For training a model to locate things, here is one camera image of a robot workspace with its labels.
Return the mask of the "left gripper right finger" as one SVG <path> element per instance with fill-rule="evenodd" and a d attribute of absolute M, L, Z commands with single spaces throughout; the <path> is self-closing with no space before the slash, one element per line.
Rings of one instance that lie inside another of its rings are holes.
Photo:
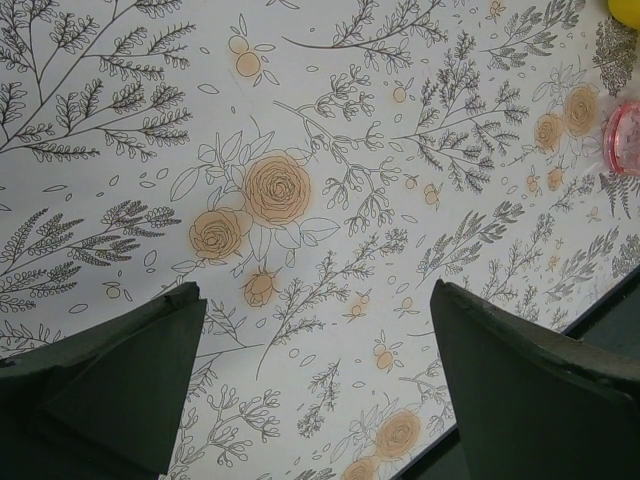
<path fill-rule="evenodd" d="M 471 478 L 638 478 L 638 360 L 442 280 L 430 310 Z"/>

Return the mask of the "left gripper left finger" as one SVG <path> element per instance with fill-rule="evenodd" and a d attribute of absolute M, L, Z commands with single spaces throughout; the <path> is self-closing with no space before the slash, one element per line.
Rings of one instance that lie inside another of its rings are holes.
<path fill-rule="evenodd" d="M 4 479 L 157 479 L 177 438 L 207 302 L 184 283 L 1 362 Z"/>

